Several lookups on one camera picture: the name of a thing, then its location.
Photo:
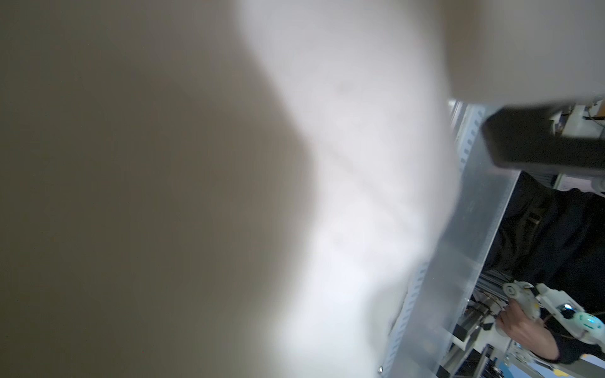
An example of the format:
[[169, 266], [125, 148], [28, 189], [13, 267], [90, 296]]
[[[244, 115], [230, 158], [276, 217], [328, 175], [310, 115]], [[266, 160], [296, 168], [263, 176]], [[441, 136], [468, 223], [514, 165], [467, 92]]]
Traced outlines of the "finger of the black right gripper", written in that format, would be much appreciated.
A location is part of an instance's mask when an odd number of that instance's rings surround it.
[[563, 105], [504, 107], [489, 116], [481, 134], [502, 169], [603, 176], [604, 141], [557, 136], [551, 117]]

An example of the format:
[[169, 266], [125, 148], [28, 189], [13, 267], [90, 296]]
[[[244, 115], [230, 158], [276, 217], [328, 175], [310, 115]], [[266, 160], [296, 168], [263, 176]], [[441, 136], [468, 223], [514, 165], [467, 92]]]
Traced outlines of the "white shirt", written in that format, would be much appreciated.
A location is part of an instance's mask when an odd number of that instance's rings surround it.
[[602, 1], [4, 1], [1, 375], [373, 377], [451, 98], [604, 89]]

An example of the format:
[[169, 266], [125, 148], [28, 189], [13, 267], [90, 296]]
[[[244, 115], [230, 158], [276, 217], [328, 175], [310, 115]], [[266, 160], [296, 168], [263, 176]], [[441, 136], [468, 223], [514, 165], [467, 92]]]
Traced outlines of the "operator hand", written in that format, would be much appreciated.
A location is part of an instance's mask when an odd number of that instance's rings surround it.
[[549, 361], [559, 358], [559, 348], [551, 332], [540, 321], [528, 318], [515, 300], [508, 300], [496, 324], [513, 341], [538, 357]]

